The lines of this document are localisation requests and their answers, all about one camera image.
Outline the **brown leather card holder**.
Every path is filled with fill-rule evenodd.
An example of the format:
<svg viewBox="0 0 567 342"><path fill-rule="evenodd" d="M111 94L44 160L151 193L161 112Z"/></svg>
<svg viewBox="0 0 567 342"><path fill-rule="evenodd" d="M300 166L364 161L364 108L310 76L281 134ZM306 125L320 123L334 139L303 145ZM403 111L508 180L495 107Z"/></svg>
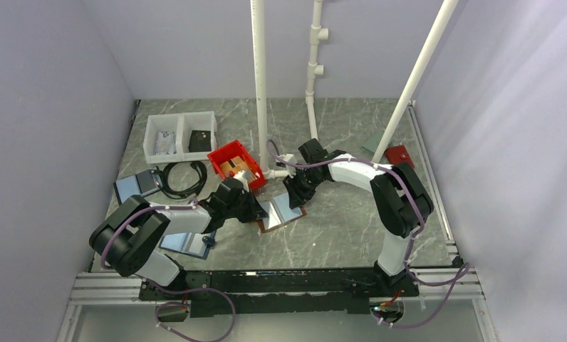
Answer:
<svg viewBox="0 0 567 342"><path fill-rule="evenodd" d="M272 232L307 215L304 207L293 209L289 207L289 195L287 192L277 195L269 201L260 202L259 204L261 208L268 213L267 218L263 218L257 222L260 234Z"/></svg>

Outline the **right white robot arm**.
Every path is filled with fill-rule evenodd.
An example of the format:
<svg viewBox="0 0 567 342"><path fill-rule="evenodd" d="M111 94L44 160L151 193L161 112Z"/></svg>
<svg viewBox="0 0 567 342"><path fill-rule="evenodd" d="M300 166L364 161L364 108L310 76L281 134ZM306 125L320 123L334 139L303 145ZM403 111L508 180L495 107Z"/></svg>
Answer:
<svg viewBox="0 0 567 342"><path fill-rule="evenodd" d="M390 296L407 276L412 233L425 225L434 205L425 187L407 162L396 165L373 163L342 151L327 151L316 139L299 147L305 162L298 164L292 154L281 154L274 145L269 152L279 166L288 170L283 184L289 207L295 209L313 198L325 181L342 182L372 194L385 228L383 248L374 265L374 286Z"/></svg>

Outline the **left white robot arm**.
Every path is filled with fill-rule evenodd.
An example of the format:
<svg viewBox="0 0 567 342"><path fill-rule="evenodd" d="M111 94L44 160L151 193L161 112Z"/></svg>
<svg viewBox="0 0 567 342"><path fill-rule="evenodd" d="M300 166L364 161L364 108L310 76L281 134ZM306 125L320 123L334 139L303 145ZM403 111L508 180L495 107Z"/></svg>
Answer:
<svg viewBox="0 0 567 342"><path fill-rule="evenodd" d="M187 272L156 250L163 236L211 234L228 219L252 223L268 215L248 185L226 178L207 198L183 205L155 204L133 195L93 231L89 245L100 255L102 268L122 277L139 276L168 299L177 299L188 288Z"/></svg>

